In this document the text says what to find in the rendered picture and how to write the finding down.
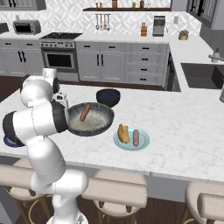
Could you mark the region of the silver tap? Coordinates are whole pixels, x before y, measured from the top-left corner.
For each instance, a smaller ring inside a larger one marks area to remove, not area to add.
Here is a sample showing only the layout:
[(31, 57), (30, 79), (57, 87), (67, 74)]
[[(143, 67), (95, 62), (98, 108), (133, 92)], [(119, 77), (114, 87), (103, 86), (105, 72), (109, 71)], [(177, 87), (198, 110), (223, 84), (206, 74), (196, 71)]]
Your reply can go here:
[(224, 61), (223, 58), (219, 57), (219, 56), (213, 56), (213, 55), (208, 55), (208, 58), (212, 59), (212, 60), (220, 60), (220, 61)]

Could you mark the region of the potted plant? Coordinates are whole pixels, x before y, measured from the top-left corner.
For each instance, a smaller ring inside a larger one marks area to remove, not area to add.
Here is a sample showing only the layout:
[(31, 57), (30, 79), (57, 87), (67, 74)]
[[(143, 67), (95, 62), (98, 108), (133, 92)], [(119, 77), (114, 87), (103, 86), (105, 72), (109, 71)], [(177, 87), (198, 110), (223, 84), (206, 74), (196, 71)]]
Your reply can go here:
[(178, 34), (179, 40), (188, 40), (189, 31), (188, 30), (182, 30)]

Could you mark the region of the grey base cupboard run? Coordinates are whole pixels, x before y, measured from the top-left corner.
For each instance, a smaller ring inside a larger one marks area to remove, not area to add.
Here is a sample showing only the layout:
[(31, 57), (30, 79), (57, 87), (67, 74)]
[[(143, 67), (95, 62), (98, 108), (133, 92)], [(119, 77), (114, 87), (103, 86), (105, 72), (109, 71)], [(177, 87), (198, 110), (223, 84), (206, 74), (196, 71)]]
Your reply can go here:
[(76, 43), (82, 81), (165, 85), (169, 46), (155, 43)]
[(0, 46), (9, 76), (42, 74), (44, 62), (36, 39), (2, 38)]

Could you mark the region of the beige bar stool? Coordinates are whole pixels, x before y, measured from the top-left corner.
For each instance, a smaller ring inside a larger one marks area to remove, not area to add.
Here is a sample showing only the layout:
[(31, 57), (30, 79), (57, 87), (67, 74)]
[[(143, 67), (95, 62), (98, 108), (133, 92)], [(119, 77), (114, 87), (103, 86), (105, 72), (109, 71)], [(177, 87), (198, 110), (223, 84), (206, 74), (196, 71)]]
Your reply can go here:
[(224, 224), (224, 185), (190, 182), (180, 224)]
[(34, 206), (40, 202), (47, 219), (53, 214), (47, 203), (47, 195), (31, 189), (33, 169), (30, 162), (19, 159), (14, 165), (0, 164), (0, 186), (15, 200), (25, 224), (35, 224), (31, 213)]
[(137, 212), (147, 205), (147, 181), (140, 174), (99, 170), (81, 196), (94, 202), (99, 224), (103, 220), (111, 224), (112, 219), (119, 218), (126, 224), (137, 224)]

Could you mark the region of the silver toaster oven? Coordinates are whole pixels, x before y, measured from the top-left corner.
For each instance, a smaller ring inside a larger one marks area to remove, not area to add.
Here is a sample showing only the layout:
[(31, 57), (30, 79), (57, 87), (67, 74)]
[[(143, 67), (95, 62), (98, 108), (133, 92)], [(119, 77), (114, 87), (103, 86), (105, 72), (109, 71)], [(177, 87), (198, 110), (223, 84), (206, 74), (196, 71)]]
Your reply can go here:
[(38, 20), (17, 20), (12, 25), (17, 35), (36, 35), (41, 33), (41, 25)]

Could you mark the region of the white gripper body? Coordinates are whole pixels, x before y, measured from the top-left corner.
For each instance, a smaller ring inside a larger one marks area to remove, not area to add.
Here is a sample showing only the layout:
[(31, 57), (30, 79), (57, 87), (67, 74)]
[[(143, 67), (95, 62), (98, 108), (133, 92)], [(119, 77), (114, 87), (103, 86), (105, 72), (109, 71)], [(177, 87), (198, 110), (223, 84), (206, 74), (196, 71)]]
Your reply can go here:
[(65, 108), (65, 114), (66, 114), (66, 116), (69, 116), (69, 113), (68, 113), (68, 101), (67, 101), (67, 99), (62, 99), (59, 103)]

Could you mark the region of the golden hot dog bun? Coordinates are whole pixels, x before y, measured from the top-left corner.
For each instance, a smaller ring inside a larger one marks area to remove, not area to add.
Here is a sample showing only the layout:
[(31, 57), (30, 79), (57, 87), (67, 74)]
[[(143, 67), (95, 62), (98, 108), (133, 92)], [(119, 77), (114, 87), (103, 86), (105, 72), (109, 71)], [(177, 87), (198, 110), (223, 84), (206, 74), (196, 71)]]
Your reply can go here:
[(120, 124), (118, 127), (117, 135), (118, 135), (119, 140), (122, 143), (128, 144), (130, 142), (128, 126), (124, 126), (124, 125)]

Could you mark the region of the grey wall cupboard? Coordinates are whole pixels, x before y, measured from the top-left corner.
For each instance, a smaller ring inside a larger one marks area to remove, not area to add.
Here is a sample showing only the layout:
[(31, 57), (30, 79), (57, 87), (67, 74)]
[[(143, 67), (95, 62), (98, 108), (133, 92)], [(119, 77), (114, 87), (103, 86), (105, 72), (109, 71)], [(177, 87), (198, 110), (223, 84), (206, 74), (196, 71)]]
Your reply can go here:
[(46, 0), (0, 0), (0, 11), (42, 11)]

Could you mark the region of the light blue plate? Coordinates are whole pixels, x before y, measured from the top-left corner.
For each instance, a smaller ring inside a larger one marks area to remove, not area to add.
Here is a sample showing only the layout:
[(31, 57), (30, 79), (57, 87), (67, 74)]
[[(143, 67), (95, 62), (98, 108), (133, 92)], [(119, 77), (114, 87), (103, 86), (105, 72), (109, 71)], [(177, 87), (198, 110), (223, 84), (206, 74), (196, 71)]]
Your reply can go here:
[(133, 132), (134, 132), (134, 128), (129, 128), (130, 141), (128, 143), (122, 143), (119, 140), (117, 133), (115, 133), (114, 137), (113, 137), (115, 145), (117, 147), (119, 147), (120, 149), (123, 149), (126, 151), (140, 151), (140, 150), (146, 148), (148, 146), (148, 144), (150, 143), (149, 135), (143, 129), (138, 129), (139, 144), (138, 144), (138, 146), (135, 146), (133, 144)]

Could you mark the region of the large grey bowl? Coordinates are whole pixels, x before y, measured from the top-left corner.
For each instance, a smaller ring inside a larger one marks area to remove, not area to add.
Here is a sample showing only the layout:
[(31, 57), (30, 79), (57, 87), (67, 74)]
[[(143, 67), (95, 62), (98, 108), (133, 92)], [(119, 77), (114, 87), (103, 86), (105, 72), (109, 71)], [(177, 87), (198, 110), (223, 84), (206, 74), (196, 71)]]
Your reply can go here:
[(113, 109), (98, 102), (90, 102), (91, 107), (87, 116), (84, 121), (81, 121), (81, 114), (87, 105), (87, 102), (83, 102), (68, 109), (68, 130), (77, 136), (91, 137), (99, 135), (106, 131), (114, 121), (115, 113)]

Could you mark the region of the dark glass wall cupboard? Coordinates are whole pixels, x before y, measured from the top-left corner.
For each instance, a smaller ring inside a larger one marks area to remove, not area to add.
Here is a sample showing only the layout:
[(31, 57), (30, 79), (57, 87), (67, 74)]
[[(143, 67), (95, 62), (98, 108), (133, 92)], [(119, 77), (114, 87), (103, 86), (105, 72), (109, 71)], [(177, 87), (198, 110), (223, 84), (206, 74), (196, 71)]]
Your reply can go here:
[(212, 30), (224, 30), (224, 0), (188, 0), (186, 11)]

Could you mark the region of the steel range with oven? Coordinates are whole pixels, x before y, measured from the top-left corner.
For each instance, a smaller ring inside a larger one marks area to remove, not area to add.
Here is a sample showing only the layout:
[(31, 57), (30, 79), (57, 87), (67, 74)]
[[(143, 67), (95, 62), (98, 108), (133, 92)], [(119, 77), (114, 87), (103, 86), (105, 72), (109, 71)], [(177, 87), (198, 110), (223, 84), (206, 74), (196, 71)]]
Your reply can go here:
[(76, 32), (51, 32), (39, 39), (45, 68), (55, 68), (61, 81), (78, 81)]

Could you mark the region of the grey coffee machine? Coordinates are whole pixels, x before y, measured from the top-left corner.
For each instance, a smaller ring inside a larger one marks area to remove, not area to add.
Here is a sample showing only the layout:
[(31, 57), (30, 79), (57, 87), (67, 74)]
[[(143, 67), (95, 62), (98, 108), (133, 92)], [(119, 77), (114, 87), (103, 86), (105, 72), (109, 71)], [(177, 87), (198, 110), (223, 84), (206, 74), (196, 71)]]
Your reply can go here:
[(165, 16), (155, 16), (153, 22), (153, 37), (163, 37), (165, 29)]

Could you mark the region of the dark dishwasher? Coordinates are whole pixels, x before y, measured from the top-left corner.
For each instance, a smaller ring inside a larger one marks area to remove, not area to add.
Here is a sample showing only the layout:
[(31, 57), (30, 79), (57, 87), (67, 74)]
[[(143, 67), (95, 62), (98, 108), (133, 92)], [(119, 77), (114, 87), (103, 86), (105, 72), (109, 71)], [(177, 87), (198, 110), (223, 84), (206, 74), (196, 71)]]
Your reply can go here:
[(174, 62), (172, 59), (172, 54), (169, 53), (169, 59), (167, 64), (167, 73), (164, 89), (170, 92), (180, 92), (179, 79), (176, 73)]

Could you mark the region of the dark blue bowl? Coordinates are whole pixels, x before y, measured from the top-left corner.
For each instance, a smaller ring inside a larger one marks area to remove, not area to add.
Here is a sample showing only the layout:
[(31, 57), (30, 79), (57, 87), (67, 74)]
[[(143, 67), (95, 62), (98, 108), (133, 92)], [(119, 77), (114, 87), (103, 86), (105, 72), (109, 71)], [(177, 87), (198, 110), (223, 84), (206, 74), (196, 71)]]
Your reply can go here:
[(121, 98), (121, 93), (113, 88), (104, 88), (96, 93), (96, 100), (113, 108)]

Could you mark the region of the brown sausage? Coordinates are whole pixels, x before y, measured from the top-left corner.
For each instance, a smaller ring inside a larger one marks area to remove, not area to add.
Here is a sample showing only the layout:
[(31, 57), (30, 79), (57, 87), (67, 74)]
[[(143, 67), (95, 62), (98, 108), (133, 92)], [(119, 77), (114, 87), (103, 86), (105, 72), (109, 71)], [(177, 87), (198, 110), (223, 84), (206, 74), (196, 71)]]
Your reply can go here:
[(137, 147), (139, 145), (139, 131), (138, 129), (134, 129), (133, 131), (133, 145)]
[(84, 122), (90, 109), (91, 109), (91, 103), (88, 103), (80, 115), (81, 122)]

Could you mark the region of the dark wooden wall shelf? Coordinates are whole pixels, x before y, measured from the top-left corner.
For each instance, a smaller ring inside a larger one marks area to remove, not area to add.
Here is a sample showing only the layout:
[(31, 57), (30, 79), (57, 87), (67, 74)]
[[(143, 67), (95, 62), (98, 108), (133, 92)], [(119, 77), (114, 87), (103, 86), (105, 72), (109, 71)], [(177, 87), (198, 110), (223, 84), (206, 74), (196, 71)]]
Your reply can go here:
[(83, 11), (172, 11), (172, 8), (86, 8)]

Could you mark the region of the dark sink basin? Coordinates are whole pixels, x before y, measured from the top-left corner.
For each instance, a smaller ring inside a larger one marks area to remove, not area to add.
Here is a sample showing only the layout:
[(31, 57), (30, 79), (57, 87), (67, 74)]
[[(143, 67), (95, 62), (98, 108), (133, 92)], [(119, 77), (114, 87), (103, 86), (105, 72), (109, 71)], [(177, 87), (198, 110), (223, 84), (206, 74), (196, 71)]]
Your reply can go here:
[(182, 63), (189, 88), (222, 89), (224, 65)]

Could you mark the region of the dark blue plate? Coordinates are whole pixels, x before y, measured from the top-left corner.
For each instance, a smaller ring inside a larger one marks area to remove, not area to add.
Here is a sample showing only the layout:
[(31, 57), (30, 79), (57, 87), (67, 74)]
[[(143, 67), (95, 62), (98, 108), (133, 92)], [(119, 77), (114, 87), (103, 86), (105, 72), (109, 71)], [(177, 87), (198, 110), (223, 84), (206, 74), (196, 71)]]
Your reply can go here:
[(19, 143), (12, 142), (7, 136), (4, 136), (3, 137), (3, 141), (9, 147), (12, 147), (12, 148), (18, 148), (18, 147), (20, 147), (20, 144)]

